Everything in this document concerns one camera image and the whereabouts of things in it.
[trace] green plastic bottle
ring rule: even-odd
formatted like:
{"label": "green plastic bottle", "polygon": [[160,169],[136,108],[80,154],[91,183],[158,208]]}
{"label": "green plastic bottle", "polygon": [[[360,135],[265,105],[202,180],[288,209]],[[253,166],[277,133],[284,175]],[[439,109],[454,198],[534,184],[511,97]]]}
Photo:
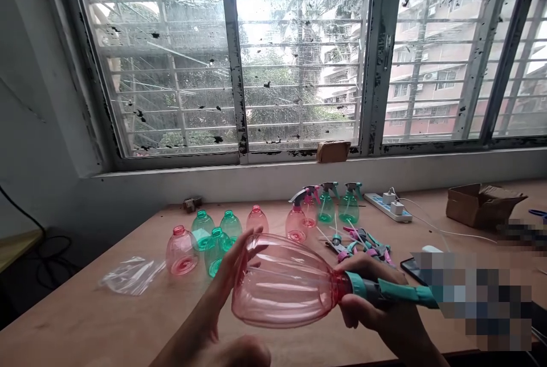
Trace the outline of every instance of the green plastic bottle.
{"label": "green plastic bottle", "polygon": [[231,246],[230,238],[220,227],[215,227],[205,245],[205,270],[209,276],[214,277],[217,274],[222,258],[226,254],[227,244]]}
{"label": "green plastic bottle", "polygon": [[237,216],[234,215],[234,212],[232,212],[231,210],[226,210],[226,212],[224,212],[224,217],[221,220],[220,226],[222,231],[226,233],[232,241],[232,243],[229,244],[229,246],[227,246],[226,248],[226,250],[228,250],[230,247],[232,247],[232,244],[235,243],[236,239],[242,233],[241,222],[239,221]]}
{"label": "green plastic bottle", "polygon": [[200,210],[192,223],[192,234],[195,237],[196,244],[194,250],[203,251],[207,246],[207,239],[211,237],[211,232],[215,227],[215,222],[206,211]]}
{"label": "green plastic bottle", "polygon": [[338,206],[338,217],[342,223],[355,224],[359,221],[359,203],[357,202],[354,192],[357,193],[359,199],[363,200],[360,190],[362,185],[363,184],[359,182],[346,183],[348,189]]}
{"label": "green plastic bottle", "polygon": [[334,192],[337,199],[340,199],[338,196],[338,191],[336,186],[338,182],[325,182],[322,183],[323,193],[319,196],[319,201],[321,208],[317,208],[317,221],[321,223],[332,223],[334,221],[334,215],[336,214],[336,207],[334,206],[334,200],[330,197],[329,190]]}

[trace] hand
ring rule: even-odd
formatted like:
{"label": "hand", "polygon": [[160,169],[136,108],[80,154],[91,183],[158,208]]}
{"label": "hand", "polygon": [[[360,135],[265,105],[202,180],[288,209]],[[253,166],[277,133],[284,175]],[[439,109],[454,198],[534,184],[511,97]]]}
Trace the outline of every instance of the hand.
{"label": "hand", "polygon": [[[387,282],[408,284],[403,273],[363,252],[344,260],[335,270],[354,272],[375,282],[380,278]],[[378,332],[387,347],[407,366],[448,367],[431,342],[415,305],[397,303],[386,309],[378,309],[359,296],[346,295],[340,301],[340,308],[346,327],[357,328],[360,322]]]}
{"label": "hand", "polygon": [[270,352],[256,337],[243,336],[225,344],[219,343],[218,338],[218,316],[234,286],[245,240],[249,235],[261,232],[262,227],[250,229],[236,240],[201,300],[150,367],[270,365]]}

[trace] air conditioner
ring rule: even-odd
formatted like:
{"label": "air conditioner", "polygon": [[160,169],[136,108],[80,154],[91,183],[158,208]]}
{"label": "air conditioner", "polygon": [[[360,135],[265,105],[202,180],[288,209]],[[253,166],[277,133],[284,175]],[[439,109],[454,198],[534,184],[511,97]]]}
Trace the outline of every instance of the air conditioner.
{"label": "air conditioner", "polygon": [[436,80],[436,79],[437,79],[436,72],[430,72],[429,74],[423,75],[423,80]]}

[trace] power strip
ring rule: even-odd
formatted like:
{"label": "power strip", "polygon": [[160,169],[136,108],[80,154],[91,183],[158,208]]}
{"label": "power strip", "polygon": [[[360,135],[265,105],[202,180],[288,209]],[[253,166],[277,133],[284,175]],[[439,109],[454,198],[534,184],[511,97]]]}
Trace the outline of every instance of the power strip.
{"label": "power strip", "polygon": [[382,202],[382,197],[378,195],[377,193],[365,193],[365,199],[367,199],[370,203],[372,203],[374,206],[379,208],[382,212],[384,212],[386,215],[388,215],[391,219],[395,220],[396,222],[401,223],[408,223],[412,222],[412,215],[408,213],[406,210],[403,210],[402,215],[396,215],[391,213],[389,210],[389,205],[386,205],[384,202]]}

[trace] cardboard box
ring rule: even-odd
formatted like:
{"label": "cardboard box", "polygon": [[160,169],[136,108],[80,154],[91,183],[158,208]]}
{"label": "cardboard box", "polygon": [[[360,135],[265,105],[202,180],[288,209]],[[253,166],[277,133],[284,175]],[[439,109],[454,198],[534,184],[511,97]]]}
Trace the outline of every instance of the cardboard box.
{"label": "cardboard box", "polygon": [[446,216],[477,229],[495,230],[506,225],[517,203],[528,196],[502,187],[473,185],[448,190]]}
{"label": "cardboard box", "polygon": [[319,163],[345,162],[348,159],[351,142],[327,141],[317,146],[316,161]]}

